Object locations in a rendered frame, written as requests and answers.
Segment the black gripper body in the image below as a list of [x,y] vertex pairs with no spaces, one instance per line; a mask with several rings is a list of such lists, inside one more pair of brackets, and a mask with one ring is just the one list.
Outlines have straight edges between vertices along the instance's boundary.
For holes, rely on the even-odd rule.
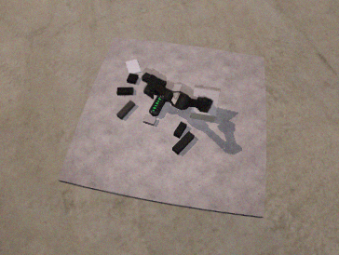
[[[157,92],[156,90],[150,90],[147,86],[145,86],[143,93],[147,94],[147,95],[150,94],[150,93],[153,93],[154,95],[157,95],[159,97],[162,96],[159,92]],[[173,97],[173,93],[172,93],[170,99],[172,99],[172,97]]]

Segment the dark grey switch controller unit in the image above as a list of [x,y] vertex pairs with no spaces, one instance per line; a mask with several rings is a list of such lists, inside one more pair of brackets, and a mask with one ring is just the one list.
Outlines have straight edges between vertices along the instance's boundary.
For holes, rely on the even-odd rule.
[[159,115],[163,105],[165,104],[163,100],[164,100],[163,96],[160,96],[160,97],[157,96],[156,97],[154,103],[152,104],[152,106],[149,110],[150,115],[152,115],[152,116],[158,116]]

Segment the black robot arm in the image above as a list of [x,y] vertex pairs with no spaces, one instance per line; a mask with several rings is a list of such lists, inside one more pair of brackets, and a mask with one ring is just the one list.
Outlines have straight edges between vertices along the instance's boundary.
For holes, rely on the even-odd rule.
[[[144,83],[147,84],[147,87],[150,90],[156,90],[157,92],[159,92],[164,99],[168,100],[173,107],[179,110],[186,110],[188,107],[196,107],[200,112],[208,113],[211,108],[211,104],[213,101],[210,100],[209,98],[198,97],[196,100],[190,98],[189,95],[181,91],[172,91],[166,88],[167,84],[166,81],[162,81],[161,79],[155,77],[152,74],[144,73],[141,79]],[[174,92],[180,93],[179,98],[175,104],[173,104],[173,102],[170,99],[172,93]]]

